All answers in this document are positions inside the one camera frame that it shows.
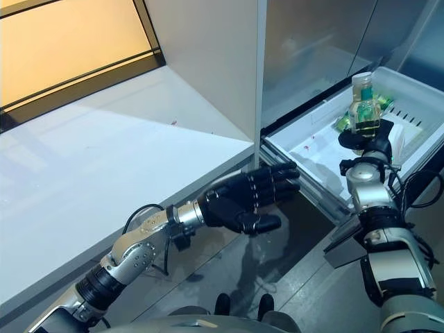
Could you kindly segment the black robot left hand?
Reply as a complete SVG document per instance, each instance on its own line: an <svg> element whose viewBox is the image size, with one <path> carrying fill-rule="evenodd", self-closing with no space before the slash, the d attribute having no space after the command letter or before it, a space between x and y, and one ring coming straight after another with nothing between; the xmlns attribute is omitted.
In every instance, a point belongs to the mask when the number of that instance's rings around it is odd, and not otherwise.
<svg viewBox="0 0 444 333"><path fill-rule="evenodd" d="M299 177L297 164L286 162L219 179L197 199L204 223L249 235L278 229L280 217L259 209L292 198L300 190Z"/></svg>

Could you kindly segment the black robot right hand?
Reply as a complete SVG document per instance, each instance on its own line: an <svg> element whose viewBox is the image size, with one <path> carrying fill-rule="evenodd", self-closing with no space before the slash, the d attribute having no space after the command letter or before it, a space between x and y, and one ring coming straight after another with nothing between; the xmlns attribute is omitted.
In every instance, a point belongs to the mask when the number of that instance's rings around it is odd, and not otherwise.
<svg viewBox="0 0 444 333"><path fill-rule="evenodd" d="M392 158L393 152L389 134L393 126L392 121L385 119L377 121L377 125L373 121L365 121L358 123L354 132L351 129L344 130L338 140L344 148L362 151L362 153L377 151L385 154L387 158Z"/></svg>

